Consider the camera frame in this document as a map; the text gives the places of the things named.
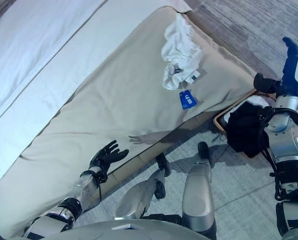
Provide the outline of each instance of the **white towel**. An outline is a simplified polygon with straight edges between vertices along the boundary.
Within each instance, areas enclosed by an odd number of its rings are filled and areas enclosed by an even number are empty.
[[[233,109],[231,109],[229,112],[227,112],[223,118],[225,120],[226,123],[229,122],[229,118],[230,118],[230,114],[235,112],[239,107],[241,107],[242,104],[244,104],[245,102],[248,102],[254,106],[260,106],[262,108],[265,108],[267,106],[270,106],[270,104],[268,102],[271,102],[272,105],[274,105],[274,100],[272,100],[271,98],[264,98],[262,96],[257,96],[257,95],[252,95],[250,97],[248,97],[246,100],[242,101],[241,103],[239,103],[237,106],[235,106]]]
[[[177,89],[183,81],[191,84],[195,80],[194,75],[202,59],[202,50],[191,40],[193,33],[193,28],[179,13],[175,22],[165,30],[167,42],[161,55],[169,64],[165,68],[162,86],[168,90]]]

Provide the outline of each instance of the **beige mattress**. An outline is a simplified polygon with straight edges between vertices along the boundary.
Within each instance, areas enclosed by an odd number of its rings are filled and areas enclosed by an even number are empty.
[[[143,166],[150,158],[146,155],[150,150],[145,150],[182,123],[203,112],[210,117],[252,89],[253,70],[193,26],[193,41],[206,54],[198,69],[201,76],[186,87],[198,104],[183,110],[179,99],[183,89],[162,87],[167,65],[161,58],[164,31],[175,14],[170,7],[160,8],[141,23],[0,180],[2,237],[20,235],[30,220],[57,204],[88,168],[92,156],[111,140],[130,153],[110,168],[114,174],[107,189],[124,177],[124,171]],[[136,157],[140,153],[145,161]],[[130,159],[132,164],[119,168]]]

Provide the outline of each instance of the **robotic arm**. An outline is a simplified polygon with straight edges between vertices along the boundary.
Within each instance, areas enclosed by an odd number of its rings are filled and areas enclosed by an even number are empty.
[[[60,204],[36,218],[25,231],[24,238],[39,240],[69,230],[82,213],[101,202],[100,184],[107,181],[110,164],[122,160],[129,152],[120,151],[116,142],[109,143],[94,155],[89,169],[81,174],[67,196]]]
[[[283,239],[298,239],[298,46],[287,37],[283,41],[288,51],[282,80],[263,78],[258,73],[254,87],[263,93],[276,93],[275,108],[267,107],[259,114],[259,144],[273,169],[274,197],[281,201],[276,205],[279,233]]]

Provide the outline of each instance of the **blue tag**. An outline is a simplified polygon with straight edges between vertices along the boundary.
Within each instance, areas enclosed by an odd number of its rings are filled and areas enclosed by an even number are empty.
[[[180,93],[180,100],[183,109],[189,109],[197,104],[189,90]]]

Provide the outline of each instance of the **white cloth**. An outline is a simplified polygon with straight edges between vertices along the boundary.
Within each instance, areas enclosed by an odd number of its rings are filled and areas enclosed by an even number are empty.
[[[248,103],[250,103],[254,106],[261,106],[262,108],[265,108],[265,107],[269,106],[268,102],[263,97],[257,96],[257,95],[252,95],[252,96],[248,97],[246,100],[239,103],[237,106],[235,106],[233,109],[231,109],[229,112],[227,112],[223,116],[226,123],[229,122],[230,113],[235,112],[245,102],[248,102]]]
[[[193,83],[195,70],[202,59],[202,50],[192,41],[193,28],[185,22],[181,14],[165,30],[167,40],[161,50],[163,60],[169,62],[165,68],[162,86],[175,90],[183,81]]]
[[[0,179],[80,84],[164,6],[181,13],[191,10],[183,0],[108,0],[72,36],[0,117]]]

